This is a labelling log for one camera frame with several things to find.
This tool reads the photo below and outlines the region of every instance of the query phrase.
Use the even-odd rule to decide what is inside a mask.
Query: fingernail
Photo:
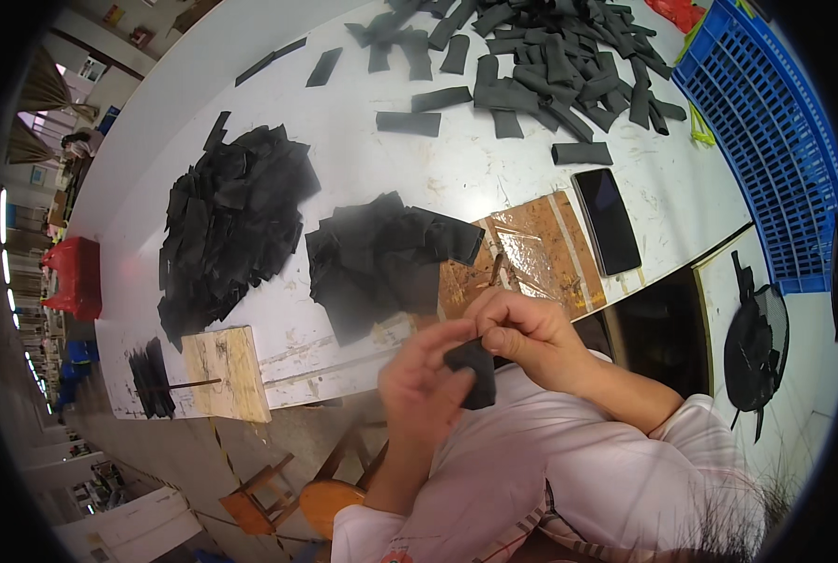
[[[485,344],[488,344],[488,349],[492,352],[500,350],[505,341],[506,334],[503,333],[503,329],[491,329],[485,335]]]

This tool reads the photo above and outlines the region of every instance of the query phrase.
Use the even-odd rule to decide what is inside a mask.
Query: smartphone
[[[572,185],[582,201],[601,274],[614,276],[639,267],[638,243],[610,168],[574,174]]]

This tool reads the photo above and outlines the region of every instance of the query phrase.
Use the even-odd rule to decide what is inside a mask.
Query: curtain
[[[13,116],[13,126],[9,129],[8,154],[10,164],[43,162],[56,158],[50,147],[18,115]]]
[[[69,87],[56,70],[56,63],[43,47],[34,52],[28,78],[22,86],[19,98],[19,112],[45,112],[70,107],[80,117],[93,123],[100,113],[99,108],[87,104],[73,104]]]

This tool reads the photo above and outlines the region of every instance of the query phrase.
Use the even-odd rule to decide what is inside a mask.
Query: hand
[[[379,393],[392,449],[406,445],[431,452],[450,434],[475,374],[451,372],[443,355],[475,336],[472,321],[440,322],[414,334],[380,371]]]
[[[594,356],[556,301],[491,287],[463,316],[475,321],[485,350],[515,361],[541,388],[577,395],[592,371]]]

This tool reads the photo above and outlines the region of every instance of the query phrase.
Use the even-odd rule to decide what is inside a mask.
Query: person
[[[474,374],[442,356],[479,335],[515,365],[496,371],[494,405],[464,411]],[[407,340],[379,392],[388,454],[364,503],[335,516],[334,563],[518,561],[529,536],[572,555],[561,560],[726,546],[750,559],[765,536],[762,495],[712,399],[587,350],[555,302],[487,289],[462,320]]]
[[[61,145],[70,158],[93,159],[105,139],[103,133],[89,127],[81,127],[74,133],[62,138]]]

